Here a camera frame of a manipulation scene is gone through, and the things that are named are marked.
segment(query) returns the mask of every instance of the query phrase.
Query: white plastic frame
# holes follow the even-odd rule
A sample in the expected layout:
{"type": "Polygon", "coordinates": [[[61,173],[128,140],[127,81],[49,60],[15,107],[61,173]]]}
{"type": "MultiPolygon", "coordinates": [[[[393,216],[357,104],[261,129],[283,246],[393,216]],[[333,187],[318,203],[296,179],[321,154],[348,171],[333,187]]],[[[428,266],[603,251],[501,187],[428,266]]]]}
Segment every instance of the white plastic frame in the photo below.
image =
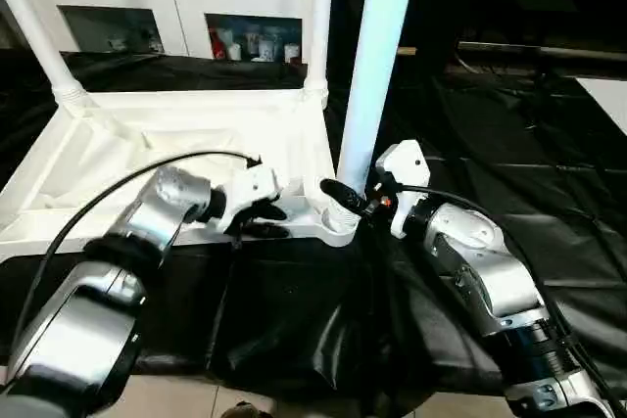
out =
{"type": "MultiPolygon", "coordinates": [[[[97,193],[97,187],[103,189],[111,177],[117,179],[138,166],[138,162],[125,163],[133,159],[137,146],[142,151],[135,152],[135,157],[147,158],[142,147],[147,141],[153,140],[153,148],[155,140],[161,142],[159,157],[196,149],[184,145],[190,136],[213,142],[203,142],[201,148],[261,155],[271,164],[283,187],[277,204],[288,213],[285,225],[294,237],[317,237],[334,246],[352,240],[354,227],[338,232],[323,223],[329,201],[319,190],[321,178],[334,176],[322,117],[328,93],[325,61],[330,0],[310,2],[318,30],[307,33],[313,53],[304,89],[93,94],[73,79],[28,1],[7,2],[51,80],[59,109],[0,193],[0,262],[14,255],[42,254],[81,206],[59,204],[50,209],[46,201],[57,202],[60,194],[63,200],[64,191],[76,193],[75,185],[81,184],[97,193]]],[[[219,183],[241,164],[217,159],[190,161],[189,165],[219,183]]],[[[60,251],[80,250],[90,238],[101,235],[139,184],[112,195],[86,216],[60,251]]],[[[80,196],[70,201],[84,204],[89,191],[78,191],[80,196]]],[[[177,243],[220,240],[223,237],[192,225],[177,243]]]]}
{"type": "MultiPolygon", "coordinates": [[[[371,161],[408,1],[365,0],[339,175],[357,191],[363,190],[371,161]]],[[[313,0],[312,48],[302,90],[124,94],[86,93],[52,46],[28,1],[7,3],[51,81],[59,109],[0,193],[0,262],[12,255],[42,253],[56,230],[80,206],[37,208],[42,205],[41,190],[45,185],[49,192],[64,184],[72,187],[74,179],[68,177],[66,169],[80,167],[87,159],[102,172],[105,157],[111,160],[107,150],[112,150],[114,157],[109,165],[120,164],[119,153],[114,152],[116,145],[120,149],[120,141],[126,148],[126,144],[141,146],[147,141],[145,133],[160,130],[178,129],[187,136],[198,131],[199,123],[205,129],[205,122],[218,121],[220,116],[222,129],[226,130],[224,136],[239,136],[248,143],[235,149],[224,145],[223,149],[259,151],[266,162],[275,166],[284,186],[278,204],[289,214],[285,225],[294,237],[317,237],[332,246],[351,242],[357,228],[356,217],[319,190],[320,179],[333,176],[322,117],[328,94],[326,56],[331,0],[313,0]],[[211,118],[203,121],[198,118],[202,114],[211,114],[211,118]],[[102,162],[98,152],[102,153],[102,162]],[[2,237],[7,235],[10,237],[3,242],[2,237]]],[[[228,169],[220,171],[222,178],[228,177],[228,169]]],[[[84,171],[75,177],[89,179],[93,173],[84,171]]],[[[126,195],[118,205],[128,203],[132,197],[126,195]]],[[[61,251],[79,250],[89,238],[102,234],[115,211],[116,204],[107,206],[103,202],[76,226],[61,251]]],[[[212,241],[216,240],[206,231],[193,226],[178,238],[179,244],[212,241]]]]}

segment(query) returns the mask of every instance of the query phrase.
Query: black fabric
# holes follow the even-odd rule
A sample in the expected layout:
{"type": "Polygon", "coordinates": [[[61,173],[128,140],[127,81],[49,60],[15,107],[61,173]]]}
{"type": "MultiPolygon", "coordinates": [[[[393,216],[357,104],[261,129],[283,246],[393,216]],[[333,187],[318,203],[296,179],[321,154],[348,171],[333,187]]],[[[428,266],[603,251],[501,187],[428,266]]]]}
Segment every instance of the black fabric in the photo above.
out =
{"type": "MultiPolygon", "coordinates": [[[[0,87],[0,181],[55,107],[32,58],[0,87]]],[[[302,71],[189,58],[75,55],[90,91],[294,88],[302,71]]],[[[330,79],[324,112],[337,160],[348,87],[330,79]]],[[[501,216],[610,384],[627,396],[625,136],[574,81],[416,77],[398,67],[375,155],[417,138],[434,188],[501,216]]],[[[42,304],[82,255],[54,258],[42,304]]],[[[0,265],[0,356],[8,356],[39,256],[0,265]]],[[[449,313],[426,260],[364,225],[351,246],[316,240],[175,248],[140,319],[138,372],[205,373],[272,394],[367,395],[446,388],[495,393],[494,362],[449,313]]]]}

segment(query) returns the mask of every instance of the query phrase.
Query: glass cabinet door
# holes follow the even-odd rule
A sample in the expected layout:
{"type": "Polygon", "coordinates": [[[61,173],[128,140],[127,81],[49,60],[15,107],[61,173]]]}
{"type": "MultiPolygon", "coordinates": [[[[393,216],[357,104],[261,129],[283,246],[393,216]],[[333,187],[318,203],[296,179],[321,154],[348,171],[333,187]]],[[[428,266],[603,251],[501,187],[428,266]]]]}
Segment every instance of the glass cabinet door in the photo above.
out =
{"type": "Polygon", "coordinates": [[[214,59],[265,63],[301,62],[299,19],[205,14],[214,59]]]}
{"type": "Polygon", "coordinates": [[[190,56],[306,63],[313,0],[175,0],[190,56]]]}
{"type": "Polygon", "coordinates": [[[31,0],[60,51],[187,56],[174,0],[31,0]]]}
{"type": "Polygon", "coordinates": [[[164,45],[152,11],[59,6],[78,49],[90,53],[160,53],[164,45]]]}

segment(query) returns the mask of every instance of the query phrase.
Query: black cable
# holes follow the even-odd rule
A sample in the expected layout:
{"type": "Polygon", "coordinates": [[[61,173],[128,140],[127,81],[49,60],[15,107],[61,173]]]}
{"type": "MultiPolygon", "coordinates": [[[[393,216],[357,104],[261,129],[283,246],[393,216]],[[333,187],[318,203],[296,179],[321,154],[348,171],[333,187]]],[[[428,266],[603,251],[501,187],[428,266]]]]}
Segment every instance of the black cable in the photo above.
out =
{"type": "Polygon", "coordinates": [[[39,283],[41,282],[41,278],[43,278],[43,275],[45,273],[46,267],[48,266],[48,263],[50,262],[50,259],[55,254],[55,252],[59,249],[59,247],[61,246],[61,244],[63,243],[65,238],[68,236],[70,231],[74,228],[74,226],[82,218],[84,218],[85,215],[88,212],[90,212],[98,203],[100,203],[102,200],[107,198],[109,195],[111,195],[114,191],[118,190],[120,187],[124,186],[129,181],[137,178],[138,176],[143,175],[144,173],[147,173],[147,172],[149,172],[151,170],[154,170],[155,168],[158,168],[160,166],[166,165],[168,163],[178,162],[178,161],[182,161],[184,159],[191,159],[192,157],[200,157],[200,156],[228,156],[228,157],[234,157],[234,158],[237,158],[237,159],[245,160],[247,162],[248,166],[252,166],[254,164],[259,163],[259,161],[256,161],[255,159],[253,159],[251,157],[248,157],[248,156],[246,156],[244,154],[241,154],[239,152],[231,152],[231,151],[195,151],[195,152],[188,152],[188,153],[185,153],[185,154],[180,154],[178,156],[174,156],[174,157],[170,157],[170,158],[167,158],[167,159],[163,159],[162,161],[150,163],[149,165],[144,166],[143,168],[135,170],[132,173],[130,173],[129,175],[127,175],[126,177],[124,177],[122,180],[119,180],[118,182],[114,183],[109,188],[107,188],[102,193],[100,193],[98,196],[96,196],[93,200],[91,200],[89,203],[87,203],[85,206],[83,206],[66,223],[66,225],[64,225],[64,227],[59,231],[59,233],[56,235],[56,237],[54,238],[54,240],[52,241],[52,243],[48,247],[48,250],[46,251],[46,254],[43,256],[41,261],[39,261],[39,266],[37,267],[37,271],[35,273],[34,278],[32,278],[32,281],[30,282],[30,287],[28,288],[28,292],[26,293],[26,299],[24,300],[24,305],[22,306],[22,311],[20,312],[20,316],[18,317],[18,323],[16,325],[16,330],[15,330],[15,334],[14,334],[14,337],[13,337],[13,342],[11,343],[11,351],[15,350],[15,348],[17,347],[18,341],[20,340],[20,335],[24,331],[24,326],[25,326],[26,320],[28,319],[28,312],[30,311],[30,307],[31,307],[32,301],[34,299],[35,291],[37,290],[37,288],[39,286],[39,283]]]}
{"type": "MultiPolygon", "coordinates": [[[[448,191],[436,190],[433,188],[427,188],[425,186],[416,186],[416,185],[399,185],[399,187],[396,188],[395,191],[396,192],[414,191],[417,193],[424,193],[428,195],[439,196],[448,202],[457,203],[466,207],[467,209],[475,210],[476,212],[479,212],[480,214],[486,216],[487,218],[491,220],[495,219],[495,217],[492,214],[490,214],[485,208],[477,205],[476,203],[470,201],[467,198],[464,198],[462,196],[456,195],[455,193],[451,193],[448,191]]],[[[500,224],[500,227],[501,227],[501,230],[503,231],[503,234],[511,241],[511,243],[514,245],[516,250],[519,252],[520,257],[522,258],[522,262],[526,266],[526,268],[529,270],[529,274],[531,275],[534,282],[536,283],[536,287],[538,288],[540,295],[545,301],[547,310],[549,311],[551,318],[554,320],[558,331],[563,337],[572,338],[573,332],[572,332],[572,329],[570,328],[570,325],[568,324],[568,321],[566,320],[563,313],[561,312],[561,309],[555,302],[555,299],[553,299],[553,296],[551,296],[551,294],[548,292],[544,281],[542,281],[540,276],[538,276],[538,273],[536,272],[534,266],[529,261],[530,259],[529,256],[524,251],[522,246],[518,243],[518,241],[511,236],[511,233],[508,230],[506,230],[506,228],[503,227],[501,224],[500,224]]],[[[627,418],[627,410],[620,403],[620,400],[618,399],[618,397],[611,390],[611,388],[609,387],[609,385],[603,378],[603,375],[599,371],[599,368],[595,364],[592,357],[585,350],[584,346],[581,345],[578,341],[574,340],[572,344],[569,345],[567,348],[571,352],[571,354],[575,357],[579,365],[582,368],[584,368],[586,372],[590,375],[591,379],[595,381],[595,383],[599,387],[600,391],[604,395],[605,399],[609,403],[609,406],[611,407],[613,412],[616,414],[616,416],[627,418]]]]}

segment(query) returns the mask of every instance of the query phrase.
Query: white surface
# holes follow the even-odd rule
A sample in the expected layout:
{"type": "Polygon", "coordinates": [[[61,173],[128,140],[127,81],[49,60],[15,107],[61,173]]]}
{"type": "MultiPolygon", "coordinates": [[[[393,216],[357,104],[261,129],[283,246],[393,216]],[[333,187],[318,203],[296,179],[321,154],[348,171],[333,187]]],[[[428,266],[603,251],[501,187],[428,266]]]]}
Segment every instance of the white surface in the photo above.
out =
{"type": "Polygon", "coordinates": [[[129,9],[149,9],[161,36],[166,54],[186,56],[187,48],[181,31],[174,0],[30,0],[39,18],[48,29],[54,46],[59,51],[78,51],[72,32],[59,10],[59,5],[86,7],[117,7],[129,9]]]}
{"type": "Polygon", "coordinates": [[[331,18],[331,0],[313,0],[313,26],[311,31],[303,33],[304,47],[311,45],[309,67],[305,87],[326,89],[326,56],[331,18]]]}
{"type": "Polygon", "coordinates": [[[338,179],[363,192],[409,0],[365,0],[338,179]]]}
{"type": "MultiPolygon", "coordinates": [[[[428,186],[431,176],[427,161],[422,155],[422,149],[418,141],[414,139],[402,141],[388,149],[377,159],[376,169],[389,171],[402,185],[428,186]]],[[[397,193],[397,196],[399,202],[390,225],[390,232],[397,239],[403,239],[406,236],[403,226],[410,211],[425,195],[415,191],[402,191],[397,193]]]]}
{"type": "Polygon", "coordinates": [[[66,66],[58,51],[54,48],[46,34],[40,19],[31,4],[23,0],[6,0],[13,15],[20,24],[24,36],[39,59],[50,80],[53,89],[80,89],[80,85],[66,66]]]}
{"type": "Polygon", "coordinates": [[[190,56],[213,58],[205,14],[221,14],[302,19],[303,60],[309,59],[313,0],[176,0],[176,5],[190,56]]]}
{"type": "MultiPolygon", "coordinates": [[[[281,188],[277,204],[288,213],[283,225],[294,237],[317,237],[335,246],[352,240],[353,232],[331,233],[321,222],[329,200],[319,181],[333,177],[322,94],[251,90],[90,95],[99,108],[84,117],[60,108],[0,193],[0,261],[42,254],[79,207],[135,168],[199,149],[261,155],[276,171],[281,188]],[[107,122],[141,138],[118,135],[107,122]]],[[[212,157],[180,166],[218,185],[242,164],[212,157]]],[[[111,195],[86,216],[61,252],[80,250],[89,238],[102,235],[146,178],[111,195]]],[[[194,224],[177,243],[224,240],[194,224]]]]}
{"type": "Polygon", "coordinates": [[[627,134],[627,81],[578,78],[579,83],[627,134]]]}

